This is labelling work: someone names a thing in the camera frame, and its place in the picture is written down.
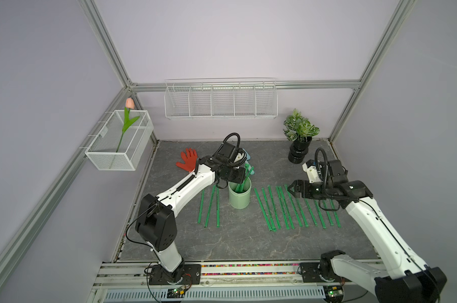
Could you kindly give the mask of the eleventh green straw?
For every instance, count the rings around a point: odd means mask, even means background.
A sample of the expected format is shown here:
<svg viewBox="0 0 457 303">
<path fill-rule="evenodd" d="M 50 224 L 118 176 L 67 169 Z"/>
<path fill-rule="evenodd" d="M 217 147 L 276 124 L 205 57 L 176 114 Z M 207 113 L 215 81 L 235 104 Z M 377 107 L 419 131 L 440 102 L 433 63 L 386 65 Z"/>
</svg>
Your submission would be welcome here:
<svg viewBox="0 0 457 303">
<path fill-rule="evenodd" d="M 330 200 L 329 202 L 330 202 L 331 207 L 334 209 L 333 215 L 335 217 L 335 222 L 337 224 L 337 227 L 341 228 L 342 226 L 341 226 L 341 223 L 340 223 L 340 220 L 339 220 L 339 217 L 338 217 L 337 208 L 335 207 L 335 204 L 334 204 L 333 200 Z"/>
</svg>

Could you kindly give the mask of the thirteenth green straw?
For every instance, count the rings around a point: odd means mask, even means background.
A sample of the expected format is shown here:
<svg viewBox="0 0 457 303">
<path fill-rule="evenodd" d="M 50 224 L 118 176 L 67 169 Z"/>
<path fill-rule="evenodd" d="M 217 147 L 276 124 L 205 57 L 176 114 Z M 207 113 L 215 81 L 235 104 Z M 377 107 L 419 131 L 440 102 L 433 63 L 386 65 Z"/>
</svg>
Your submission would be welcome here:
<svg viewBox="0 0 457 303">
<path fill-rule="evenodd" d="M 207 217 L 206 217 L 205 224 L 204 224 L 205 228 L 208 227 L 208 223 L 209 223 L 209 219 L 210 219 L 210 214 L 211 214 L 211 210 L 212 210 L 212 204 L 213 204 L 213 199 L 215 197 L 215 193 L 216 193 L 216 186 L 213 186 L 212 190 L 211 190 L 211 194 L 210 194 L 209 204 L 208 204 Z"/>
</svg>

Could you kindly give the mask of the light green metal cup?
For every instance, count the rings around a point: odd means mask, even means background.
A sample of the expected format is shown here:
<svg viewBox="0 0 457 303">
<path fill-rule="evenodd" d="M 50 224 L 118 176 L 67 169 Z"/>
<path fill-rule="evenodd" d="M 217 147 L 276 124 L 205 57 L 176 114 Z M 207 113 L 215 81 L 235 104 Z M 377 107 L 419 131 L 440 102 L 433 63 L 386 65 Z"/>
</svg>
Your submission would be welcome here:
<svg viewBox="0 0 457 303">
<path fill-rule="evenodd" d="M 238 210 L 246 208 L 251 200 L 251 179 L 247 178 L 244 184 L 229 183 L 228 187 L 228 198 L 231 206 Z"/>
</svg>

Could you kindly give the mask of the twelfth green straw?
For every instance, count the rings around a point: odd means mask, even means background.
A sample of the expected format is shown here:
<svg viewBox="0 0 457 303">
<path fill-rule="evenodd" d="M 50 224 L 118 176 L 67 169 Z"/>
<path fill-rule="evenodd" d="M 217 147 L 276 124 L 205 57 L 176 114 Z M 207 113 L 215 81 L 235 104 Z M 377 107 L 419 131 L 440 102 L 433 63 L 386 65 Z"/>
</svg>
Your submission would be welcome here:
<svg viewBox="0 0 457 303">
<path fill-rule="evenodd" d="M 220 227 L 220 190 L 219 188 L 216 186 L 215 187 L 215 191 L 216 191 L 216 216 L 217 216 L 217 228 Z"/>
</svg>

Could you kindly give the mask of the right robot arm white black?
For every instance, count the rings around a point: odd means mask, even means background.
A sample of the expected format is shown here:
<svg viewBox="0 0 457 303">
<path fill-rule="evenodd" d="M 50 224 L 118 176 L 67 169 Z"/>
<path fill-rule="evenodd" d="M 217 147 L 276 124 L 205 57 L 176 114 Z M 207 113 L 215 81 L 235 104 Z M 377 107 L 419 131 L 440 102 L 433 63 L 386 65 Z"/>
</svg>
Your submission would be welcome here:
<svg viewBox="0 0 457 303">
<path fill-rule="evenodd" d="M 439 302 L 447 283 L 443 271 L 431 268 L 388 222 L 362 181 L 350 181 L 340 160 L 309 160 L 302 166 L 306 180 L 288 188 L 292 196 L 338 202 L 364 231 L 385 266 L 378 269 L 341 250 L 321 255 L 317 272 L 322 281 L 350 280 L 379 302 Z"/>
</svg>

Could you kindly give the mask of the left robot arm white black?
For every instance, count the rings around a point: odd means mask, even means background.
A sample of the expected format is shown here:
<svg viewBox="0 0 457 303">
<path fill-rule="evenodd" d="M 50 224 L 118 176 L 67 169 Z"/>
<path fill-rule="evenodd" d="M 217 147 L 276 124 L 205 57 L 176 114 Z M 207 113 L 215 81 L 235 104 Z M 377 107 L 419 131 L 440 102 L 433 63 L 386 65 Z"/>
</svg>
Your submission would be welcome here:
<svg viewBox="0 0 457 303">
<path fill-rule="evenodd" d="M 175 244 L 176 218 L 182 209 L 209 186 L 222 189 L 220 182 L 242 184 L 246 180 L 247 153 L 241 148 L 237 133 L 229 134 L 208 156 L 200 158 L 191 148 L 181 153 L 177 166 L 188 175 L 168 190 L 143 197 L 135 220 L 135 231 L 159 260 L 159 265 L 171 280 L 178 281 L 183 274 L 184 259 Z"/>
</svg>

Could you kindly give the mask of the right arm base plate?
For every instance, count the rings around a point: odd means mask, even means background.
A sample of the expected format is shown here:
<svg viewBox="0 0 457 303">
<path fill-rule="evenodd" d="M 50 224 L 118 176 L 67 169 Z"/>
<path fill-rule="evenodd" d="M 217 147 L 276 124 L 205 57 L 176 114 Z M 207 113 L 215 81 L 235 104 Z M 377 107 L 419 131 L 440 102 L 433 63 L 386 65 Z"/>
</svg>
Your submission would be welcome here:
<svg viewBox="0 0 457 303">
<path fill-rule="evenodd" d="M 331 265 L 321 265 L 315 262 L 300 263 L 297 273 L 304 283 L 337 283 L 341 284 L 343 278 L 336 275 Z"/>
</svg>

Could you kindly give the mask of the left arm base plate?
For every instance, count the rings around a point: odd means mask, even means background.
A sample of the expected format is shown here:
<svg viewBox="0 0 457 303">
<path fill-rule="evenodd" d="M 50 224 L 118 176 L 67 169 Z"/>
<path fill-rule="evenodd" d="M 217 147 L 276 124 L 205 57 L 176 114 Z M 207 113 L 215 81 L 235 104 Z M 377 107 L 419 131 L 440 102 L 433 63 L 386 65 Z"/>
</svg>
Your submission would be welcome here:
<svg viewBox="0 0 457 303">
<path fill-rule="evenodd" d="M 148 282 L 150 285 L 199 285 L 201 279 L 201 265 L 182 264 L 174 272 L 167 271 L 161 265 L 150 267 Z"/>
</svg>

